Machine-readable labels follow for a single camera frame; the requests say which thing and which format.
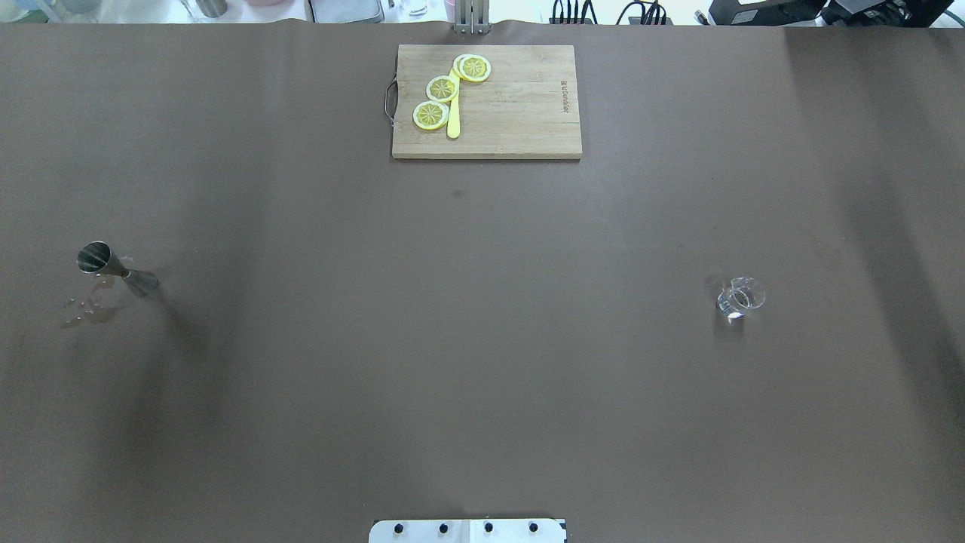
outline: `metal bracket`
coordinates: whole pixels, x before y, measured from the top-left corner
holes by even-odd
[[[457,34],[489,34],[489,0],[455,0]]]

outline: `jigger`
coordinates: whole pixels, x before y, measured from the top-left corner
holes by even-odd
[[[128,270],[107,243],[93,242],[77,253],[77,267],[84,273],[116,275],[124,280],[135,296],[147,296],[160,282],[150,271]]]

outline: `clear glass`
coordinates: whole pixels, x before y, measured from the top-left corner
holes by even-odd
[[[731,286],[717,297],[717,308],[728,319],[740,319],[749,311],[764,305],[767,293],[760,281],[752,277],[731,279]]]
[[[421,17],[428,11],[427,0],[401,0],[402,13],[410,17]]]

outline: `table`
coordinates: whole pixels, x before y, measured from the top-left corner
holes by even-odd
[[[446,23],[13,26],[4,539],[961,540],[965,34],[501,23],[575,45],[584,158],[483,163],[389,156]]]

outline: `white bracket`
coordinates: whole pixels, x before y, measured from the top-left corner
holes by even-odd
[[[455,0],[457,34],[489,34],[489,0]]]
[[[369,543],[566,543],[566,521],[463,519],[379,521]]]

